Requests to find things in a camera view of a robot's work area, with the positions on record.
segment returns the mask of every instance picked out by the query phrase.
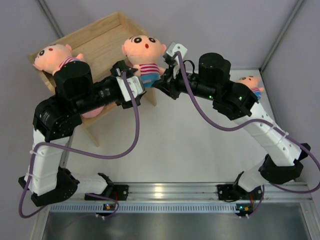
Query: doll eye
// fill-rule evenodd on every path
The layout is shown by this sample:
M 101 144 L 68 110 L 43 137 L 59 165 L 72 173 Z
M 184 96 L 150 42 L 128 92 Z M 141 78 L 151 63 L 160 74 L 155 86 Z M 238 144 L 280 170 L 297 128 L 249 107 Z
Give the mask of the doll eye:
M 152 38 L 152 37 L 149 37 L 149 40 L 150 40 L 150 42 L 152 42 L 152 43 L 155 43 L 155 42 L 156 42 L 156 40 L 155 40 L 154 38 Z
M 141 38 L 141 37 L 136 37 L 133 41 L 134 41 L 136 44 L 138 44 L 138 43 L 141 43 L 141 42 L 142 42 L 142 38 Z

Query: doll ear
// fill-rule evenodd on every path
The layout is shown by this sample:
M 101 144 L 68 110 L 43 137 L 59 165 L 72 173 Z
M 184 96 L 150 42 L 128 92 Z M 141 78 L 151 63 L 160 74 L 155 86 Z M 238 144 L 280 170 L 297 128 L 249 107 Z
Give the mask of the doll ear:
M 165 54 L 166 50 L 167 50 L 167 46 L 165 44 L 162 44 L 162 55 Z
M 67 49 L 70 50 L 70 52 L 72 51 L 72 48 L 71 48 L 71 46 L 69 44 L 66 44 L 65 46 L 66 46 Z
M 35 63 L 34 64 L 32 64 L 36 69 L 38 69 L 39 71 L 42 71 L 43 70 L 43 68 L 41 67 L 41 66 L 39 66 L 39 65 L 36 65 Z
M 126 50 L 125 50 L 125 45 L 124 45 L 124 44 L 122 45 L 122 53 L 123 53 L 125 56 L 127 56 Z

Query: wooden crate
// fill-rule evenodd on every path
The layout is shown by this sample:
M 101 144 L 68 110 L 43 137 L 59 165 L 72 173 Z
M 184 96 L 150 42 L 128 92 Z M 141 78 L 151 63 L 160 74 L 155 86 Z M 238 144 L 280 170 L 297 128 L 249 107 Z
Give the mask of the wooden crate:
M 66 35 L 52 43 L 47 44 L 69 44 L 72 47 L 72 55 L 84 54 L 85 61 L 90 65 L 93 82 L 97 82 L 110 74 L 112 66 L 126 57 L 122 53 L 122 44 L 126 39 L 136 35 L 148 35 L 147 31 L 134 23 L 124 13 L 118 11 L 97 20 L 69 35 Z M 33 64 L 37 54 L 46 46 L 28 55 Z M 55 82 L 53 76 L 44 71 L 35 69 L 44 84 L 52 94 L 55 94 Z M 145 97 L 155 106 L 155 90 L 147 89 Z M 83 118 L 82 127 L 92 141 L 99 146 L 98 141 L 90 134 L 88 127 L 109 113 L 117 105 L 115 103 L 104 107 L 103 111 L 94 118 Z

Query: wooden leg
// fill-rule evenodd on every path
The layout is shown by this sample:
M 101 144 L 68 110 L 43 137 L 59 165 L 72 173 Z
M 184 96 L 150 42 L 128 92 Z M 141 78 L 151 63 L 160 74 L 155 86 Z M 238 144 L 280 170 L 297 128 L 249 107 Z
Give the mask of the wooden leg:
M 85 134 L 92 140 L 92 142 L 94 143 L 94 145 L 96 145 L 97 147 L 100 146 L 99 142 L 97 141 L 97 139 L 91 134 L 91 132 L 89 132 L 89 130 L 83 125 L 81 124 L 81 127 L 83 129 L 83 131 L 85 132 Z
M 154 88 L 147 88 L 144 97 L 153 105 L 157 105 L 156 90 Z

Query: gray floor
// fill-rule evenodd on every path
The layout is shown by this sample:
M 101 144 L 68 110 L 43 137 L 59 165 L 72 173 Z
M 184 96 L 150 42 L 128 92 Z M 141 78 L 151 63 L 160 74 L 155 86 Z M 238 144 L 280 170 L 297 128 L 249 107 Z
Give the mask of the gray floor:
M 250 219 L 222 214 L 118 214 L 103 221 L 89 215 L 50 213 L 42 240 L 309 240 L 299 204 L 262 204 Z

